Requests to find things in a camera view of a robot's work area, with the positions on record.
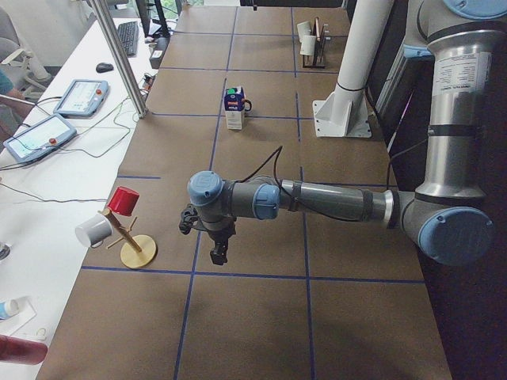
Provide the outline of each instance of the label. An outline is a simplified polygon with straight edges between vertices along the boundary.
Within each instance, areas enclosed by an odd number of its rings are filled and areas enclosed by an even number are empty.
[[[491,53],[460,55],[435,61],[432,95],[482,92],[490,76]]]
[[[225,111],[228,129],[242,129],[245,120],[244,111]]]

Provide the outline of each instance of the white pipe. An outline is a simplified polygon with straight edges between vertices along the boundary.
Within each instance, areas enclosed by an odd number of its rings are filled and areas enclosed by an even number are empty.
[[[393,3],[357,1],[334,92],[326,101],[314,101],[317,136],[371,136],[364,87]]]

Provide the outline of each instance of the white mug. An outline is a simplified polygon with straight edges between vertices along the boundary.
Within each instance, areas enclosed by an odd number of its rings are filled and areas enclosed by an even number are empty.
[[[317,42],[317,36],[304,36],[299,53],[312,56],[315,52],[315,42]]]
[[[109,220],[103,214],[96,214],[75,229],[78,240],[85,247],[94,247],[112,235]]]
[[[300,22],[297,24],[299,42],[303,42],[303,37],[311,34],[311,24],[309,21]]]

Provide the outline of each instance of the red bottle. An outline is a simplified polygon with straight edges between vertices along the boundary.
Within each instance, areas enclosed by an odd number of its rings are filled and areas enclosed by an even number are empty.
[[[47,353],[44,343],[0,335],[0,362],[39,364]]]

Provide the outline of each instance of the gray cylinder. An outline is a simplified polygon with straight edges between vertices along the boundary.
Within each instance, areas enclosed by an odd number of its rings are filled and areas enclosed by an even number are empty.
[[[458,31],[435,34],[428,45],[435,55],[433,97],[425,181],[416,189],[420,200],[449,205],[485,196],[477,185],[482,108],[491,53],[505,37],[499,30]]]

